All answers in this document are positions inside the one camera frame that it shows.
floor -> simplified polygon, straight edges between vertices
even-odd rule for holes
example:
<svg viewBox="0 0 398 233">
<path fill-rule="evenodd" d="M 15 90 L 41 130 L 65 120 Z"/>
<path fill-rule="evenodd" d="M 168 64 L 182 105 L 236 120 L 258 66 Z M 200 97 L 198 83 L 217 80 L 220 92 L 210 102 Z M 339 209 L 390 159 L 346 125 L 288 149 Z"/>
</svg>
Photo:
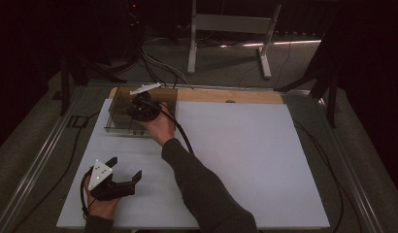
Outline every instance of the floor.
<svg viewBox="0 0 398 233">
<path fill-rule="evenodd" d="M 318 41 L 295 43 L 316 40 L 312 37 L 274 35 L 267 54 L 273 77 L 266 80 L 258 65 L 256 47 L 245 46 L 260 43 L 260 40 L 252 37 L 234 41 L 216 40 L 212 34 L 209 36 L 206 40 L 197 42 L 200 48 L 194 75 L 186 73 L 189 49 L 187 38 L 175 43 L 156 36 L 147 37 L 144 52 L 172 67 L 170 69 L 180 77 L 178 87 L 272 91 L 275 87 L 302 77 L 319 45 Z M 233 45 L 221 47 L 220 44 Z M 146 55 L 145 59 L 160 66 Z M 151 83 L 152 77 L 145 66 L 140 60 L 131 69 L 116 75 L 127 80 L 130 85 Z M 173 73 L 153 65 L 150 68 L 160 80 L 168 85 L 174 84 L 176 78 Z M 60 75 L 56 75 L 50 80 L 49 93 L 38 102 L 0 149 L 0 216 L 12 204 L 10 201 L 14 200 L 12 195 L 19 187 L 19 182 L 26 181 L 24 176 L 35 157 L 41 154 L 45 158 L 42 161 L 44 167 L 33 183 L 33 188 L 24 186 L 26 195 L 15 208 L 18 215 L 7 218 L 10 223 L 14 223 L 8 224 L 8 230 L 15 231 L 17 226 L 15 232 L 80 232 L 75 229 L 59 229 L 55 225 L 96 117 L 83 129 L 68 121 L 71 116 L 91 116 L 96 113 L 103 100 L 109 96 L 111 88 L 116 86 L 94 74 L 90 74 L 90 77 L 88 86 L 74 86 L 71 82 L 72 108 L 66 117 L 60 117 L 60 103 L 51 100 L 53 94 L 60 89 Z M 322 101 L 309 96 L 312 85 L 313 83 L 301 85 L 297 90 L 283 93 L 282 98 L 292 116 L 300 122 L 300 125 L 295 123 L 298 125 L 297 132 L 331 227 L 319 230 L 273 229 L 264 232 L 398 232 L 398 193 L 344 92 L 338 90 L 335 114 L 337 128 L 332 129 L 323 116 Z M 325 153 L 318 152 L 315 141 L 304 129 L 313 135 Z M 66 175 L 60 179 L 60 184 L 52 189 L 65 171 Z M 52 190 L 49 197 L 31 212 L 49 190 Z M 130 231 L 116 229 L 114 232 Z"/>
</svg>

black cable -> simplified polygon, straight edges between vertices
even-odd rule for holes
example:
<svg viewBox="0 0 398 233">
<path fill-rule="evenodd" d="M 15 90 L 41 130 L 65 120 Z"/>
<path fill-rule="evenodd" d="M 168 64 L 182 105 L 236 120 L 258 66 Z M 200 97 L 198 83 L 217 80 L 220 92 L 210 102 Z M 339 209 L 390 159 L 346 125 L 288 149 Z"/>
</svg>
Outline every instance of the black cable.
<svg viewBox="0 0 398 233">
<path fill-rule="evenodd" d="M 63 178 L 65 178 L 66 174 L 69 172 L 70 167 L 72 166 L 73 163 L 73 158 L 75 157 L 75 152 L 76 152 L 76 148 L 78 146 L 78 140 L 79 137 L 81 135 L 82 129 L 84 129 L 84 125 L 87 125 L 87 123 L 89 122 L 89 120 L 95 116 L 97 116 L 100 112 L 97 112 L 91 116 L 85 116 L 86 121 L 83 123 L 83 126 L 79 128 L 79 131 L 76 135 L 76 139 L 75 139 L 75 144 L 73 145 L 73 149 L 72 149 L 72 153 L 71 153 L 71 157 L 69 159 L 69 163 L 68 166 L 66 167 L 65 171 L 63 172 L 63 174 L 60 176 L 60 178 L 57 180 L 57 182 L 53 185 L 53 187 L 45 194 L 45 196 L 26 214 L 26 216 L 16 224 L 14 230 L 12 231 L 12 233 L 15 233 L 18 231 L 18 229 L 21 227 L 21 225 L 33 214 L 33 212 L 36 211 L 36 209 L 38 209 L 38 207 L 40 205 L 42 205 L 42 203 L 51 195 L 51 193 L 56 189 L 56 187 L 60 184 L 60 182 L 63 180 Z"/>
<path fill-rule="evenodd" d="M 83 177 L 82 177 L 82 181 L 81 181 L 81 202 L 82 202 L 82 211 L 83 211 L 83 218 L 86 219 L 87 215 L 88 215 L 88 211 L 89 211 L 89 207 L 86 206 L 86 202 L 84 201 L 84 195 L 83 195 L 83 185 L 84 185 L 84 181 L 86 180 L 87 176 L 90 176 L 90 174 L 92 174 L 92 170 L 93 167 L 90 167 L 89 171 L 87 171 Z"/>
<path fill-rule="evenodd" d="M 316 139 L 311 133 L 308 132 L 308 130 L 302 125 L 302 123 L 300 123 L 299 121 L 297 121 L 297 120 L 294 119 L 294 118 L 293 118 L 293 121 L 295 121 L 295 122 L 299 125 L 299 126 L 295 126 L 295 127 L 296 127 L 296 128 L 299 128 L 299 129 L 301 129 L 303 132 L 305 132 L 305 133 L 308 135 L 308 137 L 311 139 L 311 141 L 314 143 L 314 146 L 315 146 L 316 150 L 318 151 L 319 155 L 321 156 L 321 158 L 322 158 L 324 164 L 326 165 L 326 167 L 329 169 L 329 171 L 330 171 L 330 173 L 331 173 L 331 175 L 332 175 L 332 178 L 333 178 L 333 180 L 334 180 L 335 183 L 336 183 L 336 186 L 337 186 L 337 188 L 338 188 L 338 192 L 340 193 L 341 201 L 343 202 L 343 196 L 342 196 L 342 194 L 341 194 L 340 189 L 344 192 L 344 194 L 346 195 L 347 199 L 349 200 L 349 203 L 350 203 L 351 206 L 352 206 L 353 212 L 354 212 L 355 217 L 356 217 L 356 220 L 357 220 L 357 222 L 358 222 L 359 232 L 362 232 L 362 224 L 360 223 L 359 214 L 358 214 L 357 210 L 356 210 L 355 207 L 354 207 L 353 201 L 352 201 L 352 200 L 350 199 L 350 197 L 348 196 L 348 192 L 345 190 L 345 188 L 342 186 L 341 182 L 340 182 L 340 181 L 338 180 L 338 178 L 336 177 L 336 175 L 335 175 L 335 173 L 334 173 L 334 170 L 333 170 L 333 168 L 332 168 L 332 165 L 331 165 L 331 163 L 330 163 L 330 160 L 329 160 L 329 157 L 328 157 L 327 153 L 325 152 L 325 150 L 323 149 L 323 147 L 320 145 L 320 143 L 317 141 L 317 139 Z M 333 232 L 336 232 L 336 231 L 338 230 L 338 228 L 339 228 L 339 226 L 340 226 L 340 224 L 341 224 L 341 221 L 342 221 L 342 218 L 340 217 L 339 220 L 338 220 L 338 223 L 337 223 L 337 225 L 336 225 L 336 227 L 335 227 L 335 229 L 334 229 Z"/>
<path fill-rule="evenodd" d="M 141 102 L 143 102 L 143 103 L 145 103 L 145 104 L 147 104 L 147 105 L 150 105 L 151 107 L 153 107 L 153 108 L 155 108 L 156 110 L 160 111 L 160 112 L 161 112 L 163 115 L 165 115 L 167 118 L 169 118 L 170 120 L 172 120 L 172 121 L 175 123 L 176 127 L 179 129 L 179 132 L 181 132 L 182 137 L 183 137 L 183 139 L 184 139 L 184 142 L 185 142 L 186 145 L 187 145 L 187 148 L 188 148 L 189 152 L 190 152 L 191 154 L 194 154 L 193 148 L 192 148 L 192 146 L 190 145 L 189 139 L 187 138 L 186 134 L 184 133 L 184 130 L 183 130 L 182 126 L 178 123 L 178 121 L 177 121 L 173 116 L 169 115 L 168 113 L 166 113 L 166 112 L 163 111 L 162 109 L 157 108 L 157 106 L 155 106 L 154 104 L 152 104 L 152 103 L 149 102 L 149 101 L 145 101 L 145 100 L 142 100 L 142 99 L 139 99 L 139 101 L 141 101 Z M 159 104 L 162 105 L 162 106 L 164 106 L 166 109 L 168 108 L 166 105 L 164 105 L 164 104 L 162 104 L 162 103 L 159 103 Z"/>
<path fill-rule="evenodd" d="M 137 56 L 129 58 L 128 60 L 126 60 L 125 64 L 119 65 L 116 67 L 112 67 L 112 68 L 107 68 L 106 71 L 115 73 L 115 75 L 120 75 L 120 74 L 132 69 L 138 62 L 138 58 L 139 57 L 137 57 Z"/>
<path fill-rule="evenodd" d="M 125 80 L 118 79 L 116 76 L 112 75 L 110 72 L 105 71 L 104 69 L 100 68 L 98 65 L 94 64 L 93 62 L 88 61 L 84 57 L 80 56 L 79 54 L 73 54 L 74 58 L 77 59 L 85 68 L 91 70 L 93 72 L 98 73 L 99 75 L 103 76 L 105 79 L 113 82 L 113 83 L 126 83 Z"/>
<path fill-rule="evenodd" d="M 281 79 L 282 69 L 283 69 L 284 65 L 287 63 L 287 61 L 289 60 L 289 57 L 290 57 L 290 45 L 292 44 L 293 36 L 294 36 L 294 35 L 292 35 L 292 38 L 291 38 L 290 41 L 289 41 L 289 46 L 288 46 L 288 48 L 287 48 L 287 57 L 286 57 L 286 60 L 284 61 L 284 63 L 282 64 L 281 69 L 279 70 L 278 80 L 277 80 L 277 82 L 275 83 L 274 88 L 278 87 L 279 80 Z"/>
<path fill-rule="evenodd" d="M 249 39 L 246 39 L 244 41 L 236 41 L 236 42 L 229 43 L 229 44 L 223 44 L 223 39 L 228 39 L 228 40 L 232 40 L 232 39 L 226 38 L 225 36 L 223 36 L 223 35 L 221 35 L 221 34 L 219 34 L 217 32 L 213 33 L 212 35 L 215 35 L 215 37 L 217 37 L 217 39 L 218 39 L 217 43 L 208 41 L 210 38 L 212 38 L 212 36 L 210 36 L 210 37 L 207 37 L 206 39 L 200 40 L 200 42 L 207 44 L 206 46 L 197 45 L 197 48 L 220 47 L 220 46 L 227 46 L 227 47 L 238 46 L 241 43 L 245 43 L 245 42 L 250 40 L 250 38 L 249 38 Z"/>
<path fill-rule="evenodd" d="M 154 57 L 152 57 L 152 56 L 150 56 L 149 55 L 149 57 L 150 58 L 152 58 L 152 59 L 154 59 L 154 60 L 156 60 L 157 62 L 160 62 L 159 60 L 157 60 L 156 58 L 154 58 Z M 171 68 L 169 68 L 168 66 L 165 66 L 164 65 L 164 67 L 161 67 L 161 66 L 159 66 L 159 65 L 156 65 L 156 64 L 154 64 L 154 63 L 152 63 L 152 62 L 150 62 L 150 61 L 148 61 L 148 60 L 146 60 L 146 62 L 149 64 L 149 65 L 152 65 L 152 66 L 154 66 L 154 67 L 157 67 L 157 68 L 159 68 L 159 69 L 161 69 L 161 70 L 164 70 L 164 71 L 166 71 L 166 72 L 169 72 L 169 73 L 171 73 L 172 75 L 174 75 L 174 77 L 175 77 L 175 81 L 174 81 L 174 84 L 172 85 L 172 88 L 175 88 L 176 87 L 176 85 L 178 84 L 178 80 L 182 80 L 183 81 L 183 79 L 181 78 L 181 77 L 179 77 Z"/>
<path fill-rule="evenodd" d="M 89 210 L 89 208 L 93 205 L 93 203 L 95 203 L 95 201 L 96 201 L 96 198 L 93 198 L 93 201 L 90 202 L 89 206 L 87 207 L 88 210 Z"/>
<path fill-rule="evenodd" d="M 240 44 L 242 44 L 242 43 L 246 43 L 246 42 L 252 40 L 252 38 L 254 38 L 254 34 L 250 34 L 250 36 L 248 36 L 247 39 L 238 41 L 238 40 L 236 40 L 236 39 L 232 39 L 232 38 L 227 37 L 226 34 L 223 35 L 221 32 L 216 32 L 216 36 L 217 36 L 218 38 L 220 38 L 220 40 L 221 40 L 221 42 L 222 42 L 222 45 L 223 45 L 223 46 L 227 46 L 227 47 L 229 47 L 229 46 L 238 46 L 238 45 L 240 45 Z M 228 43 L 228 44 L 223 44 L 223 40 L 229 40 L 229 41 L 235 41 L 235 42 L 233 42 L 233 43 Z"/>
<path fill-rule="evenodd" d="M 220 7 L 220 15 L 221 15 L 221 16 L 223 16 L 224 4 L 225 4 L 225 1 L 222 2 L 222 6 Z M 196 41 L 203 41 L 203 42 L 205 42 L 207 39 L 211 38 L 215 33 L 216 33 L 215 31 L 212 31 L 211 34 L 209 34 L 209 35 L 206 36 L 205 38 L 203 38 L 203 39 L 196 39 L 196 40 L 195 40 L 195 45 L 196 45 L 196 47 L 198 47 L 198 44 L 196 43 Z"/>
<path fill-rule="evenodd" d="M 242 74 L 242 76 L 241 76 L 241 79 L 239 80 L 239 83 L 238 83 L 238 88 L 239 89 L 241 89 L 241 83 L 242 83 L 242 81 L 245 79 L 245 74 L 247 73 L 247 72 L 249 72 L 249 71 L 251 71 L 251 70 L 253 70 L 255 67 L 257 67 L 259 65 L 259 63 L 256 63 L 256 65 L 253 65 L 252 67 L 250 67 L 250 68 L 248 68 L 245 72 L 244 72 L 244 74 Z"/>
<path fill-rule="evenodd" d="M 144 54 L 147 58 L 149 58 L 149 59 L 155 61 L 156 63 L 161 64 L 162 66 L 166 67 L 166 69 L 168 70 L 168 72 L 172 73 L 175 77 L 178 77 L 178 79 L 180 79 L 180 80 L 183 81 L 186 85 L 188 85 L 189 88 L 193 89 L 193 87 L 191 87 L 190 84 L 187 83 L 187 80 L 184 78 L 184 76 L 182 75 L 182 73 L 181 73 L 180 71 L 177 70 L 178 72 L 181 73 L 182 77 L 180 77 L 179 75 L 177 75 L 177 74 L 174 72 L 173 69 L 175 69 L 175 68 L 173 68 L 173 67 L 171 67 L 170 65 L 167 65 L 167 64 L 165 64 L 165 63 L 163 63 L 163 62 L 161 62 L 159 59 L 157 59 L 157 58 L 153 57 L 152 55 L 148 54 L 147 52 L 145 52 L 145 50 L 143 50 L 143 48 L 142 48 L 142 51 L 143 51 L 143 54 Z"/>
<path fill-rule="evenodd" d="M 165 87 L 169 88 L 169 86 L 160 78 L 157 77 L 156 73 L 154 73 L 154 71 L 150 68 L 148 62 L 145 60 L 145 58 L 140 55 L 141 60 L 145 63 L 145 68 L 147 69 L 150 77 L 156 82 L 156 83 L 163 83 L 165 85 Z"/>
</svg>

dark background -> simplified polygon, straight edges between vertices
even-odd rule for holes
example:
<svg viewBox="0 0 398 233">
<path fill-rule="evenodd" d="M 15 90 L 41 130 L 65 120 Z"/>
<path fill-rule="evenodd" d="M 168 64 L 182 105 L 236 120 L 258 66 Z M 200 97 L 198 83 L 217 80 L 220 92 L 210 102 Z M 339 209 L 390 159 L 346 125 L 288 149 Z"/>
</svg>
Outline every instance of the dark background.
<svg viewBox="0 0 398 233">
<path fill-rule="evenodd" d="M 175 42 L 189 35 L 189 1 L 135 2 L 143 11 L 143 22 L 158 35 Z M 221 13 L 223 1 L 198 2 L 199 13 Z M 126 27 L 121 3 L 0 0 L 0 146 L 59 72 L 58 41 L 90 60 L 109 63 L 120 57 L 122 48 L 115 45 L 125 44 Z M 256 0 L 223 5 L 225 15 L 266 17 L 273 9 Z M 398 3 L 288 3 L 276 30 L 322 38 L 309 69 L 337 67 L 339 87 L 347 92 L 398 187 Z"/>
</svg>

white board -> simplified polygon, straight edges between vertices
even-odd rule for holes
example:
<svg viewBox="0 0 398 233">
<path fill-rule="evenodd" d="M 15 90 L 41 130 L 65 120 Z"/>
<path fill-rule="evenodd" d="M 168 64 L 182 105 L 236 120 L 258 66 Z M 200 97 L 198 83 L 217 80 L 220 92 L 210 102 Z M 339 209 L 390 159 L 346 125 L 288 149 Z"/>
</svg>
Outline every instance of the white board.
<svg viewBox="0 0 398 233">
<path fill-rule="evenodd" d="M 95 159 L 117 156 L 114 181 L 139 170 L 136 195 L 120 200 L 115 227 L 190 229 L 197 222 L 182 202 L 171 167 L 152 139 L 105 131 L 112 100 L 106 100 L 58 227 L 83 227 L 80 181 Z M 329 226 L 311 170 L 286 105 L 179 102 L 177 119 L 196 156 L 225 184 L 259 228 Z"/>
</svg>

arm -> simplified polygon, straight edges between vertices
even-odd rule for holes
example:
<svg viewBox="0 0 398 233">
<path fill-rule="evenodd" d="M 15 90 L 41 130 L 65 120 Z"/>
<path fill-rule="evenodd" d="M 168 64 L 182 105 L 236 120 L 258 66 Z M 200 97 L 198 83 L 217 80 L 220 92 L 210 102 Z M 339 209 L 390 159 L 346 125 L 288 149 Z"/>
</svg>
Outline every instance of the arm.
<svg viewBox="0 0 398 233">
<path fill-rule="evenodd" d="M 84 233 L 107 233 L 110 232 L 114 225 L 114 214 L 119 198 L 111 201 L 98 201 L 90 195 L 87 189 L 89 186 L 90 176 L 86 178 L 83 188 L 87 195 L 87 206 L 89 215 L 86 218 Z"/>
<path fill-rule="evenodd" d="M 203 232 L 257 232 L 253 215 L 231 197 L 215 173 L 175 138 L 170 119 L 160 114 L 155 120 L 141 124 L 163 147 L 162 158 L 173 168 L 183 202 Z"/>
</svg>

